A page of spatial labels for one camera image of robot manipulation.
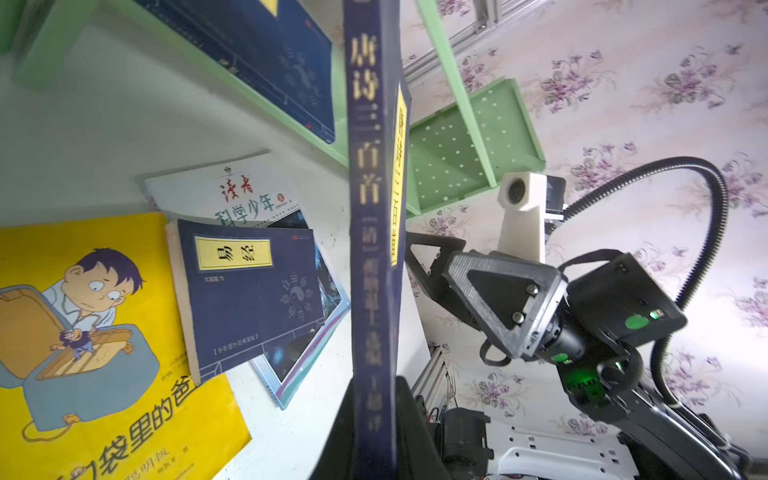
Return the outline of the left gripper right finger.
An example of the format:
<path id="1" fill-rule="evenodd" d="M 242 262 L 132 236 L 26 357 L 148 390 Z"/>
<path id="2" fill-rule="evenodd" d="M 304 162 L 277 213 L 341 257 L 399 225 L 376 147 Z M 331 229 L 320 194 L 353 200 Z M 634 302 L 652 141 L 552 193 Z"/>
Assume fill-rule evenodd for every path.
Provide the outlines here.
<path id="1" fill-rule="evenodd" d="M 396 436 L 398 480 L 449 479 L 433 436 L 421 418 L 411 389 L 402 376 L 397 376 Z"/>

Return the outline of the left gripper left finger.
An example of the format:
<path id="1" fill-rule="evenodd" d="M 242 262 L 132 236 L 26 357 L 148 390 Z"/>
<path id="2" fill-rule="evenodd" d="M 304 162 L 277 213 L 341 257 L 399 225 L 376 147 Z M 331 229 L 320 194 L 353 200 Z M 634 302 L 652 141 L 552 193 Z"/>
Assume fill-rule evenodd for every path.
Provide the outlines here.
<path id="1" fill-rule="evenodd" d="M 345 391 L 311 480 L 353 480 L 357 473 L 357 396 L 355 381 Z"/>

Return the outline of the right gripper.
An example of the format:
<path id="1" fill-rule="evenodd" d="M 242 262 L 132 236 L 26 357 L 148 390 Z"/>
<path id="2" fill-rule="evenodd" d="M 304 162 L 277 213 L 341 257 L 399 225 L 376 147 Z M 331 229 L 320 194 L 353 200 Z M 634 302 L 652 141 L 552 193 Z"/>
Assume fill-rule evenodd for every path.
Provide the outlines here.
<path id="1" fill-rule="evenodd" d="M 687 325 L 682 309 L 630 253 L 593 251 L 557 269 L 505 254 L 463 252 L 465 245 L 461 238 L 407 232 L 405 263 L 432 301 L 481 329 L 511 359 L 602 361 Z M 428 268 L 414 246 L 438 249 Z M 597 267 L 573 280 L 562 274 L 592 263 Z"/>

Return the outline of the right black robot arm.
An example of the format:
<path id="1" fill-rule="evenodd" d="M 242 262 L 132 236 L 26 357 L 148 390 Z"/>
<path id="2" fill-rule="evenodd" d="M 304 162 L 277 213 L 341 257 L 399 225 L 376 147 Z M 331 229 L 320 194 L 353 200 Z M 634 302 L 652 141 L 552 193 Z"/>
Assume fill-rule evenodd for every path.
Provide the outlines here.
<path id="1" fill-rule="evenodd" d="M 534 186 L 515 175 L 500 191 L 505 218 L 496 251 L 467 250 L 456 237 L 408 233 L 408 246 L 430 246 L 436 255 L 429 267 L 413 253 L 406 262 L 432 301 L 483 333 L 479 356 L 486 365 L 552 364 L 574 407 L 617 427 L 676 478 L 744 479 L 750 455 L 685 406 L 670 390 L 663 368 L 671 337 L 685 327 L 685 309 L 724 237 L 729 197 L 720 170 L 690 156 L 654 161 L 586 194 L 565 207 L 562 217 L 570 220 L 633 183 L 674 170 L 698 173 L 711 197 L 701 252 L 676 297 L 620 250 L 577 256 L 576 264 L 591 264 L 592 270 L 575 280 L 566 277 L 563 266 L 526 253 L 522 217 L 535 207 Z"/>

